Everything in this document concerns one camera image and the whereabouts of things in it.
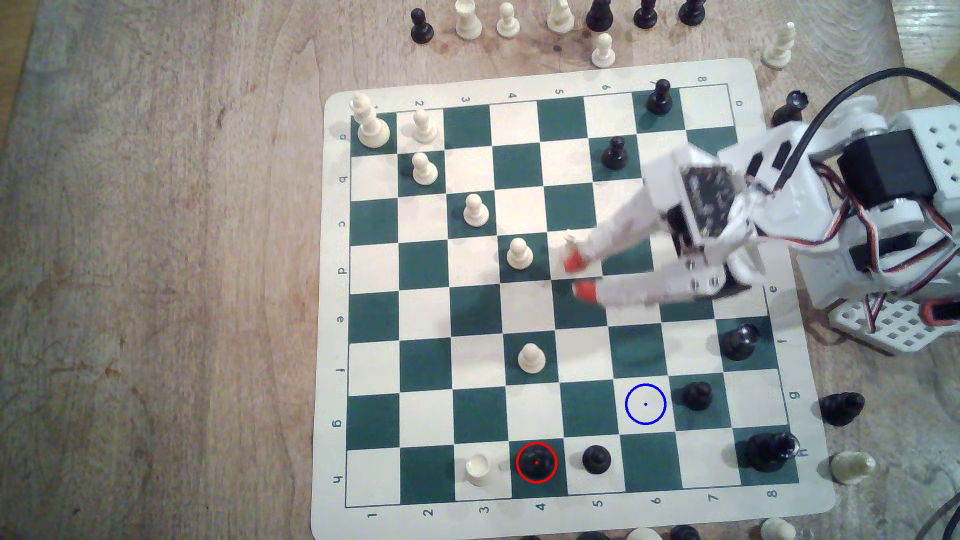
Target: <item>white square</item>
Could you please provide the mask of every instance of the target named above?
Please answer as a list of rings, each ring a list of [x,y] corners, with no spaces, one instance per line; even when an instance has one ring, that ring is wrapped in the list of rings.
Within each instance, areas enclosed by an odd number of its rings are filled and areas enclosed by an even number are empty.
[[[395,198],[399,174],[396,154],[357,156],[350,159],[350,200]]]
[[[677,454],[684,487],[740,484],[729,428],[677,431]]]
[[[584,98],[584,111],[587,114],[589,137],[636,133],[634,96],[631,93],[587,96]]]
[[[447,193],[493,189],[493,147],[476,146],[444,152]]]
[[[555,336],[560,382],[613,379],[607,327],[562,329]]]
[[[540,144],[540,170],[543,173],[543,185],[592,182],[591,167],[588,139],[549,140]]]
[[[399,292],[400,340],[450,337],[450,289]]]
[[[666,371],[670,375],[720,373],[723,359],[713,319],[661,323]]]
[[[501,283],[500,316],[504,333],[553,330],[550,282]]]
[[[493,146],[540,141],[537,102],[490,105],[490,137]]]
[[[396,234],[400,242],[446,240],[446,195],[397,199]]]
[[[400,392],[400,447],[453,444],[453,390]]]
[[[400,449],[347,452],[347,506],[400,504]]]
[[[396,244],[350,247],[350,292],[386,292],[399,287],[399,249]]]
[[[484,477],[482,485],[470,483],[465,470],[467,460],[476,454],[482,454],[490,464],[490,471]],[[453,445],[453,475],[457,501],[511,498],[513,483],[510,475],[510,442]]]
[[[614,379],[613,395],[618,405],[626,404],[616,408],[618,432],[666,433],[676,429],[673,402],[670,399],[670,379],[666,375]]]
[[[680,101],[684,104],[684,127],[688,130],[733,125],[733,110],[726,85],[681,88]]]
[[[450,370],[456,389],[503,386],[505,366],[501,333],[450,339]]]
[[[400,342],[350,343],[350,396],[395,394],[400,391]]]
[[[776,369],[730,371],[723,374],[730,422],[735,428],[782,426],[786,408]]]
[[[584,468],[584,450],[598,444],[610,452],[610,469],[602,475],[594,475]],[[620,451],[620,435],[594,435],[590,437],[567,437],[564,439],[566,453],[566,492],[570,495],[586,493],[617,493],[624,491],[623,453]]]
[[[543,186],[497,189],[497,234],[526,234],[546,232],[546,202]]]
[[[450,286],[492,285],[500,282],[500,249],[496,236],[450,238],[446,242]]]
[[[560,384],[544,382],[507,386],[507,436],[512,441],[563,437]]]

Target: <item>black cable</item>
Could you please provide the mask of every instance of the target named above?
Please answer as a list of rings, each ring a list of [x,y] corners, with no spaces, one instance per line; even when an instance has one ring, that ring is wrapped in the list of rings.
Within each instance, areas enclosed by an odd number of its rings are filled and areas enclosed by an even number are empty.
[[[777,178],[777,183],[774,184],[774,191],[779,191],[782,189],[783,185],[786,184],[786,181],[793,176],[793,172],[797,169],[800,159],[804,156],[804,151],[806,150],[807,145],[809,145],[810,140],[813,139],[813,134],[820,129],[820,126],[825,120],[827,120],[827,117],[830,116],[830,114],[834,109],[837,108],[838,105],[863,88],[872,85],[873,83],[883,81],[884,79],[892,79],[894,77],[909,77],[911,79],[916,79],[923,83],[927,83],[928,85],[940,90],[947,97],[952,98],[954,101],[960,102],[960,91],[957,91],[956,88],[953,88],[933,75],[930,75],[929,73],[923,72],[919,69],[914,69],[912,67],[891,67],[889,69],[883,69],[881,71],[877,71],[877,73],[867,75],[863,79],[860,79],[852,85],[840,90],[840,93],[833,96],[833,98],[828,101],[822,109],[820,109],[820,112],[818,112],[813,118],[813,121],[810,122],[809,127],[806,128],[804,135],[800,137],[799,141],[797,141],[797,146],[794,147],[793,152],[790,154],[790,158],[786,161],[786,164],[780,171],[780,176]]]

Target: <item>black pawn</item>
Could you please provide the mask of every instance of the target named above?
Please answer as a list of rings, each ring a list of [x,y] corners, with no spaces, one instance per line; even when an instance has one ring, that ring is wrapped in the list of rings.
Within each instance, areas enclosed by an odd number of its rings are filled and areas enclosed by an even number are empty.
[[[610,469],[610,452],[600,445],[584,450],[584,469],[592,475],[602,475]]]
[[[820,399],[820,416],[831,426],[842,428],[860,414],[866,403],[863,395],[856,392],[830,394]]]
[[[587,28],[593,32],[607,32],[611,26],[613,12],[610,11],[610,0],[593,0],[593,5],[587,12]]]
[[[673,107],[673,98],[670,97],[670,82],[660,79],[654,86],[654,92],[647,98],[647,110],[653,114],[663,116]]]
[[[686,0],[680,10],[677,12],[677,18],[686,26],[697,26],[704,22],[707,11],[704,10],[704,3],[707,0]]]
[[[410,12],[410,20],[414,22],[414,27],[410,29],[410,39],[420,45],[430,42],[433,39],[433,26],[426,22],[426,13],[420,8],[414,8]]]
[[[634,25],[637,28],[647,30],[657,24],[657,11],[654,6],[657,0],[640,0],[640,9],[634,12]]]
[[[786,94],[786,104],[774,110],[774,116],[770,119],[770,123],[776,128],[787,122],[803,120],[803,112],[807,103],[809,101],[806,99],[806,92],[794,90]]]
[[[720,336],[720,354],[731,360],[746,360],[754,353],[759,340],[760,330],[750,323],[743,323]]]

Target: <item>black chess piece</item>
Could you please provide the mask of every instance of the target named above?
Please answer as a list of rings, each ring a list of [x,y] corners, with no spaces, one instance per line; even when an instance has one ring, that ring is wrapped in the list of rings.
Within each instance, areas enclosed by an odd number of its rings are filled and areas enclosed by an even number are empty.
[[[670,82],[660,79],[654,86],[654,91],[647,98],[647,110],[653,114],[663,116],[673,107],[673,98],[670,97]]]
[[[584,469],[592,475],[602,475],[610,469],[610,451],[600,445],[584,450]]]
[[[757,433],[747,440],[744,456],[754,469],[761,473],[773,473],[779,471],[799,451],[800,441],[793,433]]]
[[[831,426],[843,428],[860,414],[866,403],[857,392],[830,394],[820,399],[820,416]]]
[[[640,0],[640,9],[634,12],[634,25],[647,30],[657,24],[657,0]]]
[[[593,32],[607,32],[613,26],[613,12],[610,0],[593,0],[587,12],[587,28]]]
[[[774,110],[774,115],[770,119],[770,123],[776,128],[777,126],[787,122],[803,120],[803,112],[808,103],[809,101],[806,99],[806,92],[793,90],[792,92],[786,94],[786,104],[784,104],[783,107]]]
[[[410,12],[410,20],[414,22],[414,27],[410,29],[410,39],[424,45],[433,39],[433,26],[426,22],[426,13],[420,8],[413,8]]]
[[[743,323],[720,336],[720,354],[730,360],[746,360],[754,353],[759,340],[760,330],[750,323]]]
[[[704,3],[707,0],[686,0],[680,10],[677,12],[677,18],[686,26],[697,26],[704,22],[707,16],[707,10],[704,9]]]

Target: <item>green square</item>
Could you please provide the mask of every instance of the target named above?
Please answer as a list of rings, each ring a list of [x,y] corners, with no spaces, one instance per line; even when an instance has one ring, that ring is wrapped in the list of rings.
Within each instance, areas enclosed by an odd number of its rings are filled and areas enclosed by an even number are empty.
[[[574,280],[554,280],[553,320],[559,328],[607,326],[607,311],[597,304],[587,304],[573,296]]]
[[[717,152],[736,144],[736,128],[706,128],[686,132],[686,141],[697,148],[716,156]]]
[[[628,493],[684,488],[673,431],[620,435],[620,453]]]
[[[400,449],[400,504],[453,503],[453,445]]]
[[[507,389],[471,388],[453,391],[453,442],[507,440]]]
[[[666,375],[666,352],[659,324],[610,327],[610,353],[616,379]]]
[[[520,450],[532,442],[541,442],[553,449],[557,455],[557,472],[544,483],[532,483],[520,477],[516,471],[516,456]],[[564,497],[566,493],[566,452],[563,439],[541,439],[538,441],[510,441],[510,480],[514,499],[540,499],[546,497]]]
[[[713,389],[713,403],[705,410],[690,410],[684,405],[681,394],[684,386],[700,381],[709,383]],[[723,382],[722,373],[670,377],[670,400],[673,402],[673,420],[677,431],[715,430],[731,426],[727,387]]]
[[[773,473],[761,473],[751,467],[747,461],[747,441],[751,436],[757,433],[779,433],[781,431],[790,431],[790,427],[764,426],[759,428],[733,429],[733,447],[736,449],[736,463],[740,470],[741,485],[800,483],[800,477],[797,475],[797,459],[809,459],[809,457],[794,457],[793,459],[788,459],[782,469]],[[804,446],[804,441],[800,441],[800,446],[801,448]]]
[[[452,388],[450,338],[400,341],[400,391]]]
[[[590,170],[593,172],[594,182],[603,182],[605,180],[625,180],[628,178],[640,178],[643,176],[640,171],[640,156],[636,154],[636,135],[621,135],[623,137],[624,148],[630,158],[627,160],[627,166],[618,171],[607,168],[601,158],[604,150],[610,146],[610,137],[602,136],[592,138],[589,141],[590,146]]]
[[[351,246],[390,244],[396,238],[396,199],[350,203]]]
[[[446,192],[446,161],[444,151],[424,152],[428,160],[437,166],[437,180],[431,185],[420,185],[414,180],[413,154],[396,157],[396,192],[400,197],[410,195],[436,195]]]
[[[447,150],[490,146],[490,106],[444,109],[444,143]]]
[[[507,252],[514,238],[523,238],[527,247],[534,252],[534,261],[524,270],[516,270],[507,262]],[[546,233],[517,234],[499,236],[496,239],[500,254],[500,282],[547,282],[550,280],[550,256],[547,252]]]
[[[396,154],[396,113],[395,112],[378,112],[376,117],[383,120],[387,123],[387,127],[390,128],[390,138],[387,139],[387,142],[383,143],[383,146],[379,148],[367,148],[360,142],[360,139],[357,137],[357,130],[360,129],[360,124],[357,123],[353,117],[350,118],[350,155],[352,157],[357,156],[377,156],[381,154]]]
[[[752,369],[777,369],[777,346],[774,343],[774,331],[767,317],[740,317],[737,319],[717,319],[717,336],[731,331],[743,323],[750,323],[760,331],[760,339],[754,348],[754,353],[745,360],[731,360],[723,358],[724,371],[746,371]]]
[[[446,240],[399,245],[400,289],[446,287],[449,284]]]
[[[617,433],[616,398],[612,380],[561,382],[564,437]]]
[[[647,97],[653,90],[634,92],[634,118],[636,132],[649,134],[653,132],[676,132],[684,128],[684,105],[680,102],[680,90],[670,88],[670,97],[673,98],[673,107],[670,112],[658,116],[647,110]]]
[[[500,285],[451,287],[450,330],[453,335],[501,333]]]
[[[532,187],[543,185],[540,144],[511,144],[493,147],[493,186]]]
[[[496,204],[492,191],[477,191],[480,200],[487,205],[490,218],[480,227],[472,227],[464,220],[469,193],[448,193],[446,195],[446,235],[448,238],[467,238],[474,236],[496,236]]]
[[[566,140],[587,137],[587,112],[584,98],[566,97],[537,102],[540,140]]]
[[[520,369],[517,357],[520,349],[527,343],[540,347],[546,356],[546,365],[539,373],[527,373]],[[557,339],[552,331],[528,331],[524,333],[503,334],[503,357],[507,384],[534,384],[537,382],[557,382]]]
[[[399,339],[399,293],[388,291],[351,294],[347,324],[350,343]]]
[[[347,397],[347,450],[400,446],[400,395]]]
[[[548,185],[543,189],[543,199],[548,231],[593,229],[597,226],[592,185]]]

